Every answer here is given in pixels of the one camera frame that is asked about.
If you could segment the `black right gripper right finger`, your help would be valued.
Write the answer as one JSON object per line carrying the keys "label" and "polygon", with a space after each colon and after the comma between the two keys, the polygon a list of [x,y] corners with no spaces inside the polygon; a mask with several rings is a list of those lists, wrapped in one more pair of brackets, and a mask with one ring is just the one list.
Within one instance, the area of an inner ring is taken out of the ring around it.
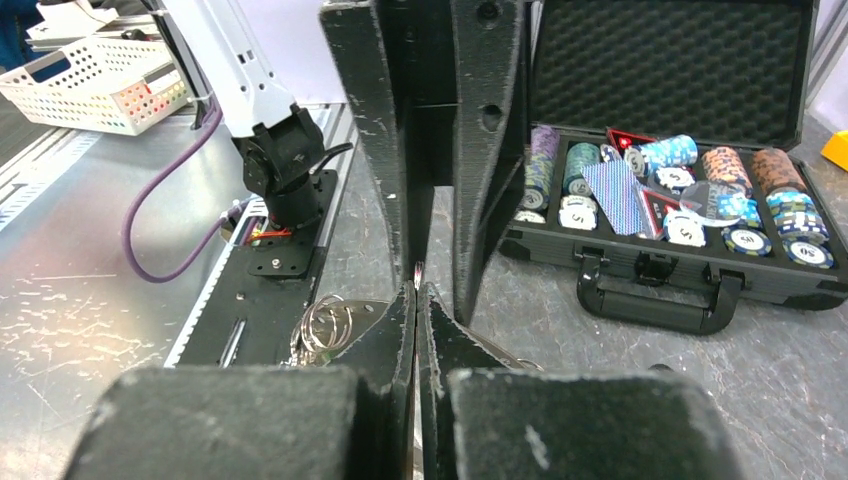
{"label": "black right gripper right finger", "polygon": [[510,363],[417,291],[428,479],[738,479],[709,395],[670,369],[550,372]]}

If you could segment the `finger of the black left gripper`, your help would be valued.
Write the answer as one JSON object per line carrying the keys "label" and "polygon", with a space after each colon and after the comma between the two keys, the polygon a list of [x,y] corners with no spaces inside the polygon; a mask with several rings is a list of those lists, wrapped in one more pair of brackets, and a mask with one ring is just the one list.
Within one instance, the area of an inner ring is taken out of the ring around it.
{"label": "finger of the black left gripper", "polygon": [[414,275],[410,187],[377,1],[326,1],[321,26],[380,195],[393,281]]}
{"label": "finger of the black left gripper", "polygon": [[453,307],[467,325],[484,270],[522,196],[527,8],[522,1],[454,1],[451,9],[458,100]]}

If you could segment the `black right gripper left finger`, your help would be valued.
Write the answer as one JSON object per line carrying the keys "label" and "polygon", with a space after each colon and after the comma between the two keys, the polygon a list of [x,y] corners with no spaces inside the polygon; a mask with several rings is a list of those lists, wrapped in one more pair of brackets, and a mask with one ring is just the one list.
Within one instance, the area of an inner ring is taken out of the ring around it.
{"label": "black right gripper left finger", "polygon": [[415,291],[322,367],[142,368],[98,400],[67,479],[405,479]]}

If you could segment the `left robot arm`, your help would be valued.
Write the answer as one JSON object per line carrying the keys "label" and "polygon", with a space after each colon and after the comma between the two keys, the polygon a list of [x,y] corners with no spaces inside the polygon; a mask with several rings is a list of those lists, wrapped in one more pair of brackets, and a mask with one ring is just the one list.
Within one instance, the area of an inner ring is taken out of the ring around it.
{"label": "left robot arm", "polygon": [[[236,1],[167,1],[273,220],[321,156],[320,133]],[[427,254],[434,190],[453,190],[454,315],[469,324],[522,196],[529,154],[526,1],[326,1],[318,17],[382,197],[392,272]]]}

